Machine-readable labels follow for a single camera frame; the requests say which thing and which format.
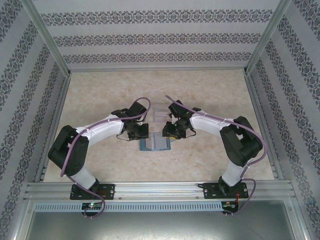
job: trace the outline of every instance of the beige floor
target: beige floor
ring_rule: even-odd
[[[169,105],[166,94],[216,116],[244,116],[259,130],[242,71],[206,70],[74,73],[58,132],[65,125],[94,123],[142,96]],[[147,121],[150,132],[164,126],[153,122],[152,111]],[[199,130],[194,137],[173,142],[171,150],[153,152],[139,151],[138,141],[111,136],[88,150],[85,166],[101,182],[212,181],[227,163],[221,138]],[[68,182],[60,171],[49,161],[44,181]],[[245,177],[274,179],[268,159],[252,166]]]

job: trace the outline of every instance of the purple cable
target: purple cable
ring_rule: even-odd
[[[72,177],[70,177],[70,176],[68,176],[68,175],[67,175],[67,177],[68,177],[68,179],[70,179],[72,182],[74,182],[74,184],[76,184],[76,185],[77,185],[79,188],[81,188],[82,190],[84,190],[84,191],[86,191],[87,193],[90,193],[90,194],[92,194],[92,195],[94,195],[94,196],[96,196],[96,197],[98,197],[98,198],[101,199],[101,202],[102,202],[102,205],[103,205],[103,206],[101,206],[101,210],[100,210],[96,215],[90,216],[90,218],[91,218],[91,219],[94,219],[94,218],[98,217],[99,215],[101,215],[101,214],[104,212],[105,208],[106,208],[106,202],[105,202],[104,198],[103,198],[102,196],[94,193],[93,191],[90,191],[90,190],[86,189],[84,186],[81,186],[81,185],[80,185],[79,183],[77,183]],[[86,215],[86,212],[87,212],[87,209],[85,209],[85,210],[84,210],[84,213],[83,213],[83,215],[84,215],[85,218],[88,217],[88,216]]]
[[[100,125],[100,124],[104,124],[104,123],[107,123],[107,122],[113,122],[113,121],[118,121],[118,120],[130,120],[130,119],[138,119],[138,118],[141,118],[145,115],[147,115],[147,113],[149,112],[150,108],[151,108],[151,101],[149,100],[149,98],[146,98],[146,97],[139,97],[138,99],[135,100],[135,102],[139,101],[139,100],[147,100],[148,103],[149,103],[149,106],[147,108],[147,110],[140,114],[140,115],[137,115],[137,116],[128,116],[128,117],[115,117],[115,118],[111,118],[111,119],[104,119],[104,120],[101,120],[101,121],[98,121],[94,124],[92,124],[91,126],[88,126],[88,128],[82,130],[75,138],[74,140],[72,141],[71,143],[71,146],[68,150],[68,153],[65,157],[65,160],[64,160],[64,163],[63,163],[63,167],[62,167],[62,170],[61,170],[61,174],[60,174],[60,177],[62,177],[64,174],[65,174],[65,170],[67,168],[67,165],[68,165],[68,162],[69,162],[69,158],[70,158],[70,155],[71,155],[71,152],[72,152],[72,149],[74,148],[78,138],[81,137],[82,134],[84,134],[87,130],[90,130],[92,128],[94,128],[95,126],[97,125]]]
[[[242,125],[242,124],[233,122],[233,121],[229,121],[229,120],[227,120],[227,119],[225,119],[225,118],[222,118],[222,117],[219,117],[219,116],[214,116],[214,115],[210,115],[210,114],[207,114],[207,113],[202,113],[202,112],[195,111],[195,110],[193,110],[192,108],[187,107],[187,106],[185,106],[185,105],[183,105],[183,104],[181,104],[181,103],[173,100],[173,99],[172,99],[171,97],[169,97],[168,95],[165,95],[165,97],[166,97],[167,99],[169,99],[171,102],[177,104],[177,105],[180,106],[180,107],[183,107],[183,108],[189,110],[189,111],[192,112],[192,113],[198,114],[198,115],[203,116],[203,117],[204,117],[204,116],[207,116],[207,117],[209,117],[209,118],[211,118],[211,119],[215,119],[215,120],[218,120],[218,121],[222,121],[222,122],[225,122],[225,123],[227,123],[227,124],[235,125],[235,126],[237,126],[237,127],[239,127],[239,128],[243,128],[243,129],[245,129],[245,130],[249,131],[250,133],[252,133],[252,134],[254,134],[254,135],[257,136],[257,138],[261,141],[261,143],[262,143],[262,145],[263,145],[263,150],[264,150],[264,152],[263,152],[262,156],[259,157],[257,160],[254,160],[254,161],[252,161],[252,162],[249,162],[249,163],[245,166],[245,168],[243,169],[243,171],[242,171],[242,173],[241,173],[241,175],[240,175],[240,178],[242,178],[242,177],[244,176],[244,174],[245,174],[245,172],[247,171],[247,169],[249,168],[249,166],[251,166],[252,164],[256,164],[256,163],[260,162],[260,161],[261,161],[262,159],[264,159],[265,156],[267,155],[267,145],[266,145],[264,139],[263,139],[257,132],[255,132],[254,130],[252,130],[251,128],[249,128],[249,127],[247,127],[247,126],[244,126],[244,125]]]
[[[235,213],[233,213],[233,212],[231,212],[231,211],[229,211],[229,210],[223,210],[224,212],[227,212],[227,213],[231,214],[232,216],[237,215],[240,211],[242,211],[242,210],[247,206],[247,204],[249,203],[251,197],[253,196],[253,194],[254,194],[254,192],[255,192],[255,190],[256,190],[256,186],[257,186],[256,180],[254,180],[253,178],[243,178],[242,180],[252,181],[252,182],[253,182],[253,188],[252,188],[252,191],[251,191],[248,199],[245,201],[245,203],[243,204],[243,206],[242,206],[238,211],[236,211]]]
[[[80,138],[80,136],[81,136],[82,134],[84,134],[87,130],[92,129],[92,128],[94,128],[94,127],[97,126],[97,125],[104,124],[104,123],[107,123],[107,122],[113,122],[113,121],[118,121],[118,120],[138,119],[138,118],[141,118],[141,117],[146,116],[147,113],[149,112],[150,108],[151,108],[151,101],[149,100],[149,98],[139,97],[138,99],[135,100],[135,102],[137,102],[137,101],[139,101],[139,100],[142,100],[142,99],[147,100],[148,103],[149,103],[149,106],[148,106],[147,110],[146,110],[144,113],[142,113],[142,114],[140,114],[140,115],[137,115],[137,116],[115,117],[115,118],[111,118],[111,119],[101,120],[101,121],[98,121],[98,122],[92,124],[91,126],[89,126],[88,128],[84,129],[83,131],[81,131],[81,132],[74,138],[74,140],[72,141],[72,143],[71,143],[71,145],[70,145],[70,148],[69,148],[69,150],[68,150],[68,153],[67,153],[67,155],[66,155],[66,157],[65,157],[65,160],[64,160],[64,163],[63,163],[63,167],[62,167],[62,170],[61,170],[60,177],[62,177],[62,176],[65,174],[65,170],[66,170],[66,167],[67,167],[68,162],[69,162],[69,158],[70,158],[71,151],[72,151],[72,149],[74,148],[75,143],[77,142],[77,140]],[[103,206],[101,207],[101,210],[100,210],[96,215],[91,216],[90,218],[93,219],[93,218],[96,218],[96,217],[98,217],[99,215],[101,215],[101,214],[104,212],[105,208],[106,208],[106,202],[105,202],[104,198],[103,198],[102,196],[100,196],[99,194],[96,194],[96,193],[94,193],[93,191],[90,191],[90,190],[86,189],[85,187],[83,187],[82,185],[78,184],[72,177],[70,177],[70,176],[68,176],[68,175],[67,175],[67,177],[68,177],[72,182],[74,182],[79,188],[81,188],[82,190],[84,190],[84,191],[86,191],[87,193],[92,194],[92,195],[96,196],[97,198],[100,198],[100,199],[101,199],[101,202],[102,202],[102,205],[103,205]],[[87,212],[87,210],[85,210],[84,213],[83,213],[85,218],[87,217],[86,212]]]

